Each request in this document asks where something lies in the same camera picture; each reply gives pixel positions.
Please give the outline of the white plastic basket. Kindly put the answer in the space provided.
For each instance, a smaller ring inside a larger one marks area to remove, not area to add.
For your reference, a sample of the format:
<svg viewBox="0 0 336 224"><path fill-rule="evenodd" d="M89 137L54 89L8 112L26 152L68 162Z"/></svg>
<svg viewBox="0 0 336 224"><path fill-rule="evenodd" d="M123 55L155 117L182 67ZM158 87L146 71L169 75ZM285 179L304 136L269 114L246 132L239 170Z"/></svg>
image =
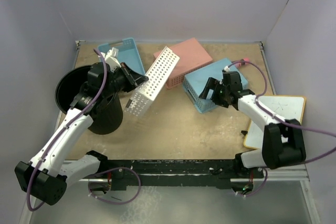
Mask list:
<svg viewBox="0 0 336 224"><path fill-rule="evenodd" d="M179 60L178 55L169 47L165 47L145 74L148 81L133 91L124 110L137 117L143 116L159 95Z"/></svg>

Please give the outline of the light blue plastic basket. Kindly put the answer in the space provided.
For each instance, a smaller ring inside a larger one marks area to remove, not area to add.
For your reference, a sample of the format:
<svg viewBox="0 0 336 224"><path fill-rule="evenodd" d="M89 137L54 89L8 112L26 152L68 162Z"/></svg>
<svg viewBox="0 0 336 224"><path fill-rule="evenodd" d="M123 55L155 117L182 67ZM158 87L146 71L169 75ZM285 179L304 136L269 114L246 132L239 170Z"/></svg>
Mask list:
<svg viewBox="0 0 336 224"><path fill-rule="evenodd" d="M205 100L200 99L199 95L204 90L210 77L222 80L222 70L229 64L231 64L231 61L228 58L224 58L192 71L184 76L182 83L183 89L199 113L206 113L217 107L217 105L215 105L210 99L213 93L212 90L209 91Z"/></svg>

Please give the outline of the pink plastic basket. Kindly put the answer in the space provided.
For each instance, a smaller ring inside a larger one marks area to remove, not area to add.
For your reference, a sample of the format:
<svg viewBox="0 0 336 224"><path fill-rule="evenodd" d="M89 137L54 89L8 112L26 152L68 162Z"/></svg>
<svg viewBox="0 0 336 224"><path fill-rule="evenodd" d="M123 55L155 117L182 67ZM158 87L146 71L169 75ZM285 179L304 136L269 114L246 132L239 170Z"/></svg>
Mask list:
<svg viewBox="0 0 336 224"><path fill-rule="evenodd" d="M169 48L179 56L180 60L168 77L166 87L174 88L182 84L184 76L213 62L213 58L196 38L190 38Z"/></svg>

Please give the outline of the large black bucket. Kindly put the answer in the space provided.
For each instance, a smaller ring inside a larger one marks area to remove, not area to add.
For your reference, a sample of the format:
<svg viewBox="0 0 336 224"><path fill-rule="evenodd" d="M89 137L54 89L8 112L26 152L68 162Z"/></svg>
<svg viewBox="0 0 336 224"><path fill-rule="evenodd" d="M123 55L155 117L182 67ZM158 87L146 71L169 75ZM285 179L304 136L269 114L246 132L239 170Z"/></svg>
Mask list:
<svg viewBox="0 0 336 224"><path fill-rule="evenodd" d="M101 63L87 65L76 68L68 72L59 81L56 91L55 100L59 109L63 114L67 114L71 108L71 103L77 95L80 95L84 100L79 101L76 108L82 110L97 94L101 87L102 80L99 80L99 85L88 91L88 78L93 77L93 72L98 71L100 77L103 77L103 66ZM123 119L122 107L117 93L110 97L100 97L97 99L94 108L88 110L93 123L89 126L89 130L98 135L106 135L114 132L121 124Z"/></svg>

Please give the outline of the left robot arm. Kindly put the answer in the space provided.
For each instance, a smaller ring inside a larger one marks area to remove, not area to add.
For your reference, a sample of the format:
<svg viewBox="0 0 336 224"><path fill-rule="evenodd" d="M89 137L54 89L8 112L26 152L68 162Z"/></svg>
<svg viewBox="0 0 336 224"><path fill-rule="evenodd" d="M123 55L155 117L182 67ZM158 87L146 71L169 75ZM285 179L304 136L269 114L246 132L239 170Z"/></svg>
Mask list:
<svg viewBox="0 0 336 224"><path fill-rule="evenodd" d="M52 206L71 184L91 174L96 178L107 174L108 165L103 162L107 157L95 151L87 152L70 168L65 168L63 163L86 130L97 135L117 130L123 120L119 92L133 91L147 81L147 76L125 63L114 70L106 63L94 63L63 76L55 92L56 103L66 115L63 122L38 154L28 163L19 162L15 167L30 211L38 209L32 207L31 197Z"/></svg>

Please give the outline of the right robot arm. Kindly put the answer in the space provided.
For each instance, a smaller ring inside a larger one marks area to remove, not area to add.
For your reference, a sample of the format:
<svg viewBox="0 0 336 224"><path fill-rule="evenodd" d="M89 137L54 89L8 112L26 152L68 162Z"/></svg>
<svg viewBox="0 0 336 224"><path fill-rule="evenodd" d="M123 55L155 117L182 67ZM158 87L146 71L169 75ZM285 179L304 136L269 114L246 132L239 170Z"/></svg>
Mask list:
<svg viewBox="0 0 336 224"><path fill-rule="evenodd" d="M200 99L206 99L212 90L211 101L215 105L248 116L263 132L261 149L239 153L234 159L234 173L246 177L252 168L276 169L297 165L306 160L306 150L300 122L285 119L268 109L250 89L244 89L237 71L222 71L222 80L209 77Z"/></svg>

